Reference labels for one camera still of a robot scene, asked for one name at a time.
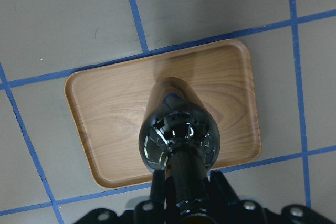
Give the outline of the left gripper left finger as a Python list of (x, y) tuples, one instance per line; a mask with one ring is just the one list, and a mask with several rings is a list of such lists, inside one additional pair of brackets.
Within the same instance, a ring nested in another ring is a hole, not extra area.
[(159, 204), (161, 207), (165, 208), (166, 196), (165, 196), (165, 171), (155, 171), (152, 177), (151, 191), (150, 191), (150, 201)]

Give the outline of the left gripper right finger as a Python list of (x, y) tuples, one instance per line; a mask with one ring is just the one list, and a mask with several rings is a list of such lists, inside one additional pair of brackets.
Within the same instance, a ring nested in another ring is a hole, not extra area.
[(232, 186), (220, 171), (210, 172), (207, 189), (211, 208), (230, 208), (240, 201)]

